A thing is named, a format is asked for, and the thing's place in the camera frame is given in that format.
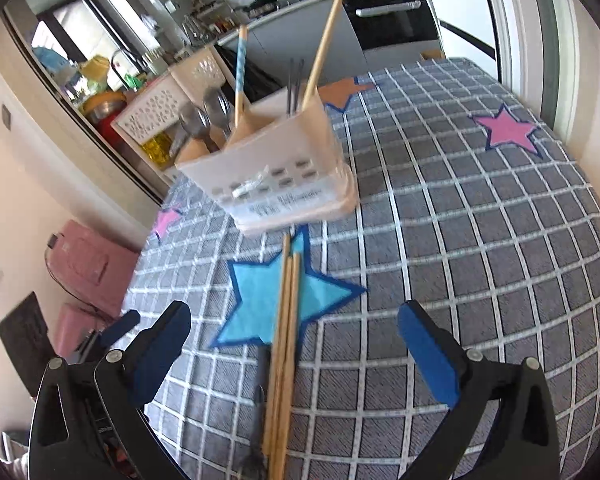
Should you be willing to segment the white refrigerator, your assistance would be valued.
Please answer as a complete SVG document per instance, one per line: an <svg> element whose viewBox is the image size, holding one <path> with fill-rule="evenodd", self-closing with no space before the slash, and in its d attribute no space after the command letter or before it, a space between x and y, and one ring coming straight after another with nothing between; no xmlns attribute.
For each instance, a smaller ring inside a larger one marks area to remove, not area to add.
<svg viewBox="0 0 600 480"><path fill-rule="evenodd" d="M498 79L498 54L488 0L431 0L444 55L467 58Z"/></svg>

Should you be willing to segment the black wok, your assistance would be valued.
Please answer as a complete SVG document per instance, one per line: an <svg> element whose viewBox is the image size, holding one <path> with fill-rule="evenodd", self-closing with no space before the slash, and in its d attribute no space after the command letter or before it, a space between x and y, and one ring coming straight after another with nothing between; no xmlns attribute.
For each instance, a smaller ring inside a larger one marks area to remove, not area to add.
<svg viewBox="0 0 600 480"><path fill-rule="evenodd" d="M240 10L247 15L250 20L262 18L262 16L271 14L279 9L278 0L253 0L248 6L242 6Z"/></svg>

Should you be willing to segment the black handled clear spoon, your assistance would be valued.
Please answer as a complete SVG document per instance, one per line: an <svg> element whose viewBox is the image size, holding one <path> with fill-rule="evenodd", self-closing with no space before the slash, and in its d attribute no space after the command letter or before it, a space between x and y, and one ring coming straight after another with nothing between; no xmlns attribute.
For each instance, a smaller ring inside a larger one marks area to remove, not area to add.
<svg viewBox="0 0 600 480"><path fill-rule="evenodd" d="M220 88L208 88L204 94L204 110L210 122L220 128L226 138L232 133L234 113L230 102Z"/></svg>
<svg viewBox="0 0 600 480"><path fill-rule="evenodd" d="M210 153L219 151L211 137L211 122L207 113L192 102L185 103L178 113L178 120L183 130L192 138L204 142Z"/></svg>

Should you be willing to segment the yellow bowl stack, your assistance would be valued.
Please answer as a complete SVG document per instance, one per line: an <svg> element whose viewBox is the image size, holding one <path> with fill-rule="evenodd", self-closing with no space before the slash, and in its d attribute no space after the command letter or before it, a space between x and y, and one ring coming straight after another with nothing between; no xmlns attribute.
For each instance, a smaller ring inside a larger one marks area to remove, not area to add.
<svg viewBox="0 0 600 480"><path fill-rule="evenodd" d="M110 115L120 112L126 107L126 97L120 91L104 91L90 96L81 105L85 118L97 126Z"/></svg>

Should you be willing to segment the plain wooden chopstick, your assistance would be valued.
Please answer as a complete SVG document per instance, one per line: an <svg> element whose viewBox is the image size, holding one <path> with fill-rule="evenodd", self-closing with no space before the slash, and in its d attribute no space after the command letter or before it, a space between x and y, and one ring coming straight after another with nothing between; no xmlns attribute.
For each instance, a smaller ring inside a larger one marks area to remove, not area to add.
<svg viewBox="0 0 600 480"><path fill-rule="evenodd" d="M318 78L320 78L326 60L326 55L328 53L330 43L332 42L332 31L334 30L335 22L340 8L341 0L332 0L332 7L330 8L328 18L321 36L321 41L316 51L314 62L310 71L310 76L308 82L306 83L306 90L304 90L301 107L302 110L305 110L309 106L310 101L313 99L313 96L316 93Z"/></svg>

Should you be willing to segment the pink plastic stool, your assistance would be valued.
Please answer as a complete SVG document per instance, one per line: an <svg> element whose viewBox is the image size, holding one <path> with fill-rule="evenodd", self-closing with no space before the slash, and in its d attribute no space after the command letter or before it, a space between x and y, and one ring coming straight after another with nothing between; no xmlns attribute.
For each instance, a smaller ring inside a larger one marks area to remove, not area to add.
<svg viewBox="0 0 600 480"><path fill-rule="evenodd" d="M52 344L58 356L68 358L80 343L94 330L102 330L106 323L73 304L63 304L54 329Z"/></svg>

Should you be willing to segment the black built-in oven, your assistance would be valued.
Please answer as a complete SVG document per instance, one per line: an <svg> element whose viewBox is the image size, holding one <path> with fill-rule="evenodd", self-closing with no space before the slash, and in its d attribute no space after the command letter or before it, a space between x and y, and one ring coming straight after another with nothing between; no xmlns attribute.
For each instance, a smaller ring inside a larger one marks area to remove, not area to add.
<svg viewBox="0 0 600 480"><path fill-rule="evenodd" d="M427 0L342 0L363 51L439 39Z"/></svg>

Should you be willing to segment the checkered grey tablecloth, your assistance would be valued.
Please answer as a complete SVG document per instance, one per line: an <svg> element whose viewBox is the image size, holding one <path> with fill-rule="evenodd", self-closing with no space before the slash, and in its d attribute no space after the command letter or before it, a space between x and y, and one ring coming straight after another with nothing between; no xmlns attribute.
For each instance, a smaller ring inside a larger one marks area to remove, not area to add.
<svg viewBox="0 0 600 480"><path fill-rule="evenodd" d="M396 310L412 298L488 359L540 361L560 474L577 478L600 454L600 198L542 122L534 153L486 147L476 116L501 107L533 116L471 62L422 62L365 81L345 112L329 115L360 206L308 227L314 269L364 292L306 332L287 477L395 479L432 436L445 407L396 329ZM228 263L272 258L283 235L242 235L186 179L166 204L181 218L146 240L124 304L149 326L182 300L193 323L146 412L189 478L235 479L257 351L211 343L235 303Z"/></svg>

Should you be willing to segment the small cardboard box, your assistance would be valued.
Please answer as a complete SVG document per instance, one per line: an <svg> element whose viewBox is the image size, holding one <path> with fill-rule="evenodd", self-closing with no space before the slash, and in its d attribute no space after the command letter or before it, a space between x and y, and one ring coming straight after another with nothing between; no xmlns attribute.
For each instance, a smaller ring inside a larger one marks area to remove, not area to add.
<svg viewBox="0 0 600 480"><path fill-rule="evenodd" d="M424 61L444 60L445 59L445 54L440 49L430 49L430 50L422 51L422 53L420 54L420 57Z"/></svg>

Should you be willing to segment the beige plastic storage cart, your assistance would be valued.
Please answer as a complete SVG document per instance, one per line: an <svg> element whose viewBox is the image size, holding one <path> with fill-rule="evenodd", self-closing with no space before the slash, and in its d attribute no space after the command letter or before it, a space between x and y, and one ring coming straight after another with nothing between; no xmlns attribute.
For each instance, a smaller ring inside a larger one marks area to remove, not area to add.
<svg viewBox="0 0 600 480"><path fill-rule="evenodd" d="M234 76L215 47L203 47L143 88L111 123L112 128L164 180L173 166L172 160L154 162L143 145L160 133L173 136L181 106L193 102L203 107L206 91L219 89L223 84L234 89Z"/></svg>

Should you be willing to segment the pink folding stool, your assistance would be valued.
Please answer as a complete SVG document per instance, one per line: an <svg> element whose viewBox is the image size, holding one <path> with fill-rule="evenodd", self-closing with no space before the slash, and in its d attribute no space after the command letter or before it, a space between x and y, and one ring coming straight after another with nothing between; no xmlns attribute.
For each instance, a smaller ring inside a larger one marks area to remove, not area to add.
<svg viewBox="0 0 600 480"><path fill-rule="evenodd" d="M52 279L68 294L104 318L117 318L139 256L69 220L48 240L44 259Z"/></svg>

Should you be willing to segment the beige utensil holder caddy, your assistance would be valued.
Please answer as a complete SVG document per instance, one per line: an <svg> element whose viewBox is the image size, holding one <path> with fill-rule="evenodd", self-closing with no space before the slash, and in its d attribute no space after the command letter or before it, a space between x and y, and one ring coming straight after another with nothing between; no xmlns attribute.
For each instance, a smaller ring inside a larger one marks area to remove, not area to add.
<svg viewBox="0 0 600 480"><path fill-rule="evenodd" d="M175 162L245 235L337 220L358 206L358 185L320 96L288 115L286 95L248 107L219 151L191 140Z"/></svg>

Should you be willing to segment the black hanging bag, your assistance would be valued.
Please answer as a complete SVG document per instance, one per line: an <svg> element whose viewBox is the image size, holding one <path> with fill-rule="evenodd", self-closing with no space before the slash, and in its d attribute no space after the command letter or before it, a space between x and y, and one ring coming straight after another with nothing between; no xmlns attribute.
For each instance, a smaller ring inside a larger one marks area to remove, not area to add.
<svg viewBox="0 0 600 480"><path fill-rule="evenodd" d="M230 74L235 76L236 53L221 46L216 46L215 50L222 58ZM277 79L251 61L246 62L244 84L245 96L250 103L258 102L282 88Z"/></svg>

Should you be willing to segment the blue patterned wooden chopstick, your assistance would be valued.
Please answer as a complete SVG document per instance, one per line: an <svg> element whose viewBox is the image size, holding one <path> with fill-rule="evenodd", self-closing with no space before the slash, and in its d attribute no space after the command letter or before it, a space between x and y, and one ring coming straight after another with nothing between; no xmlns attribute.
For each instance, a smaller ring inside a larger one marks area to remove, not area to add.
<svg viewBox="0 0 600 480"><path fill-rule="evenodd" d="M242 25L238 29L238 43L236 50L236 75L235 75L235 103L234 103L234 125L238 127L242 119L245 105L245 70L247 52L248 28Z"/></svg>

